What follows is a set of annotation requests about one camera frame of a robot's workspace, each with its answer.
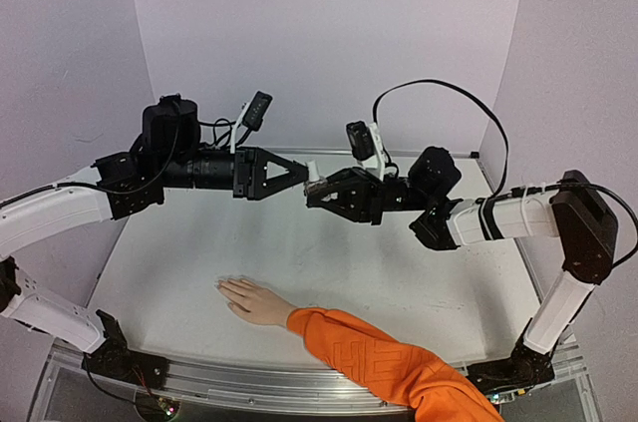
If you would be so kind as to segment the white nail polish cap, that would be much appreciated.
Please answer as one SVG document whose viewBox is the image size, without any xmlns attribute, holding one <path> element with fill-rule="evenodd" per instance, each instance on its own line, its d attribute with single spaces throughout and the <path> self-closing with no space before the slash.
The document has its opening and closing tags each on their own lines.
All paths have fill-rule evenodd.
<svg viewBox="0 0 638 422">
<path fill-rule="evenodd" d="M 320 175 L 318 164 L 314 160 L 312 160 L 312 161 L 308 161 L 306 166 L 308 170 L 308 182 L 309 183 L 319 182 L 321 180 L 321 175 Z"/>
</svg>

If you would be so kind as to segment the nail polish bottle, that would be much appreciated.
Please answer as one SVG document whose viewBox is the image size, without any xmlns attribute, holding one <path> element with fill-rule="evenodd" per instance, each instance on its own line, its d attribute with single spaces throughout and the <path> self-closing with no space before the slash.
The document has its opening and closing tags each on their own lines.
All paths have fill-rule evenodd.
<svg viewBox="0 0 638 422">
<path fill-rule="evenodd" d="M 310 198 L 313 195 L 319 195 L 323 192 L 328 185 L 326 178 L 320 178 L 316 181 L 308 181 L 304 184 L 304 195 L 306 198 Z"/>
</svg>

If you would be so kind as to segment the orange sleeve forearm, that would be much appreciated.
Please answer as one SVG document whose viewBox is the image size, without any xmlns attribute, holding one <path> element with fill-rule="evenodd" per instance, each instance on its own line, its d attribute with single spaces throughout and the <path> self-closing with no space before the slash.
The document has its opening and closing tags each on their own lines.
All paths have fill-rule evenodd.
<svg viewBox="0 0 638 422">
<path fill-rule="evenodd" d="M 287 328 L 306 349 L 373 395 L 410 407 L 417 421 L 500 421 L 487 398 L 435 353 L 402 343 L 347 312 L 302 308 Z"/>
</svg>

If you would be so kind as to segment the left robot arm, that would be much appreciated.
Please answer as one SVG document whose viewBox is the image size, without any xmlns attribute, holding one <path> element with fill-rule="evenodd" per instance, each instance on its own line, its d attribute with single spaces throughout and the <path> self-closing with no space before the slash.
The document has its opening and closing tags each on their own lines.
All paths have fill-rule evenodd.
<svg viewBox="0 0 638 422">
<path fill-rule="evenodd" d="M 64 340 L 116 379 L 131 375 L 133 354 L 118 321 L 77 305 L 21 270 L 15 252 L 77 227 L 119 220 L 164 202 L 167 189 L 229 191 L 262 201 L 307 182 L 305 165 L 267 150 L 201 139 L 196 102 L 164 96 L 143 111 L 131 148 L 95 160 L 57 182 L 1 204 L 1 315 Z"/>
</svg>

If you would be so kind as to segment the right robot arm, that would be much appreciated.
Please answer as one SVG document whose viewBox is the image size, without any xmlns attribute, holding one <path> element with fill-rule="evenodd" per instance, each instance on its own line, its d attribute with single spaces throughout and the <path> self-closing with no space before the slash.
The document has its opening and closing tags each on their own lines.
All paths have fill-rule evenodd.
<svg viewBox="0 0 638 422">
<path fill-rule="evenodd" d="M 329 176 L 308 165 L 306 203 L 357 223 L 378 225 L 388 212 L 415 211 L 410 230 L 434 251 L 479 243 L 554 239 L 562 250 L 558 276 L 524 327 L 509 360 L 547 358 L 594 289 L 616 267 L 618 218 L 610 194 L 580 171 L 566 172 L 555 184 L 526 185 L 503 195 L 453 199 L 462 173 L 450 153 L 426 148 L 408 173 L 389 173 L 380 158 Z"/>
</svg>

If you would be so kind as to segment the mannequin hand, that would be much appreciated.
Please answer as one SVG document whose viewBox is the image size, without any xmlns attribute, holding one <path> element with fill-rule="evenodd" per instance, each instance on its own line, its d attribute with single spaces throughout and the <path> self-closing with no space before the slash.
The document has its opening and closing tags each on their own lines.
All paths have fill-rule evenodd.
<svg viewBox="0 0 638 422">
<path fill-rule="evenodd" d="M 272 290 L 247 279 L 221 279 L 216 287 L 228 308 L 253 325 L 285 328 L 288 317 L 297 309 Z"/>
</svg>

